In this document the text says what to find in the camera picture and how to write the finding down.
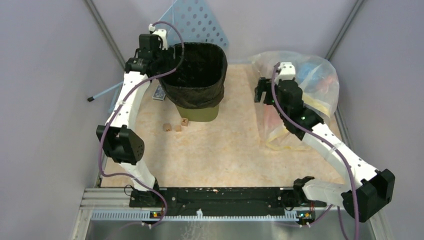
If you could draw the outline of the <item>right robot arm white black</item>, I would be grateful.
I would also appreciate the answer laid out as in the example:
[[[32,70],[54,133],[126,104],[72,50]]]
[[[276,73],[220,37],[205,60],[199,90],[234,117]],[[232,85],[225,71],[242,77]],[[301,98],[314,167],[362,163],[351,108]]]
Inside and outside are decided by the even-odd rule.
[[[254,101],[273,106],[289,133],[315,149],[345,179],[344,184],[311,176],[295,180],[293,200],[297,205],[324,202],[343,207],[352,218],[358,208],[358,220],[364,223],[392,201],[395,175],[368,164],[335,136],[323,118],[305,105],[303,90],[294,79],[273,83],[260,77]]]

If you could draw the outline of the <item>green mesh trash bin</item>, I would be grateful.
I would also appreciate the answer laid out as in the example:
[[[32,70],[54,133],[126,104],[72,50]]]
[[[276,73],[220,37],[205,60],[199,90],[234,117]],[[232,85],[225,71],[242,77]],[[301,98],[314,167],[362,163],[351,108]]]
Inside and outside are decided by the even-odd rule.
[[[211,122],[215,120],[219,114],[220,104],[214,107],[206,107],[199,109],[188,109],[176,106],[179,115],[188,119],[190,122]]]

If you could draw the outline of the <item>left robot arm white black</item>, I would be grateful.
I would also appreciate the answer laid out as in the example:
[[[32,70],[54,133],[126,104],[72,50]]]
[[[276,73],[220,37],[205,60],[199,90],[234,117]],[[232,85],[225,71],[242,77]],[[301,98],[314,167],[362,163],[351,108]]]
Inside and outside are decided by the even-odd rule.
[[[123,84],[110,117],[98,125],[98,167],[102,177],[128,177],[132,180],[131,197],[154,207],[160,202],[157,180],[143,160],[144,141],[135,133],[141,101],[157,68],[172,55],[164,29],[140,34],[135,55],[125,64]]]

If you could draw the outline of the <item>yellow translucent trash bag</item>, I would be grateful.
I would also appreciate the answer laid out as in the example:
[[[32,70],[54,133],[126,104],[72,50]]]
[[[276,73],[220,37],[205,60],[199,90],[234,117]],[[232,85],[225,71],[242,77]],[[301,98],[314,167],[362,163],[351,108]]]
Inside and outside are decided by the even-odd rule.
[[[323,100],[306,95],[303,98],[305,105],[313,109],[329,124],[335,112],[336,104],[329,104]],[[291,134],[284,126],[277,110],[272,105],[263,104],[263,141],[264,145],[274,151],[292,150],[307,151],[311,147],[302,143],[295,135]]]

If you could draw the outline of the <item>black trash bag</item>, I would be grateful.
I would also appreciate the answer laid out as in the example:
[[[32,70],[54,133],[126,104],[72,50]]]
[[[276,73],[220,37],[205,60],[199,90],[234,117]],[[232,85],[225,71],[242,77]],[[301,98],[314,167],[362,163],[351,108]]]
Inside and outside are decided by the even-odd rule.
[[[214,108],[224,98],[224,82],[228,68],[224,50],[213,43],[186,42],[170,47],[174,55],[166,64],[176,71],[159,78],[167,97],[184,109]]]

